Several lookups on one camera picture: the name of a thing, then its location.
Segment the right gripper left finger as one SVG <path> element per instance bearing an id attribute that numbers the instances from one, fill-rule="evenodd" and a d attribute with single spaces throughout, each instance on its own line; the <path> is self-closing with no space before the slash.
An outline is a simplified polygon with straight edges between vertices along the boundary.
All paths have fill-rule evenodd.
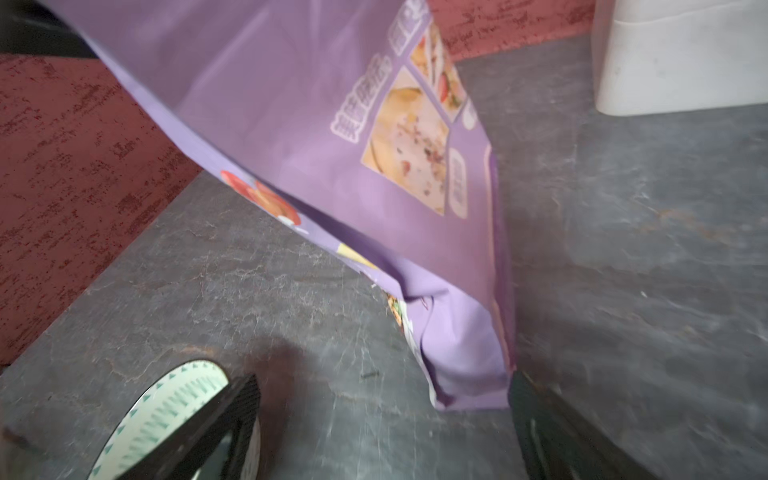
<path id="1" fill-rule="evenodd" d="M 260 469 L 261 390 L 235 378 L 122 479 L 255 479 Z"/>

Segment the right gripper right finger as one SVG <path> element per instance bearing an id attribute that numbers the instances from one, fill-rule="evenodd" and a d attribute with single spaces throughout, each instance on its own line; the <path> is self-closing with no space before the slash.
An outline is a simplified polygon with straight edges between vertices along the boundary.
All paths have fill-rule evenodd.
<path id="1" fill-rule="evenodd" d="M 551 389 L 518 370 L 508 391 L 530 479 L 657 480 Z"/>

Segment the white green patterned bowl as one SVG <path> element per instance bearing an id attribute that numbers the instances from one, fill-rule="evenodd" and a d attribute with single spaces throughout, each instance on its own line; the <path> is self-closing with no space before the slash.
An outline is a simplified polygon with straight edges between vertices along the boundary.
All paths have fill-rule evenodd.
<path id="1" fill-rule="evenodd" d="M 88 475 L 122 479 L 234 379 L 216 362 L 187 361 L 148 387 L 105 442 Z"/>

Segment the purple oats bag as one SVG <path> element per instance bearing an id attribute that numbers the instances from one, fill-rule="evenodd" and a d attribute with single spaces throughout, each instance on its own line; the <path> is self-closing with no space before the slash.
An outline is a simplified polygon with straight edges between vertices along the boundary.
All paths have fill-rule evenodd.
<path id="1" fill-rule="evenodd" d="M 424 1 L 52 1 L 166 135 L 394 298 L 443 411 L 508 404 L 490 141 Z"/>

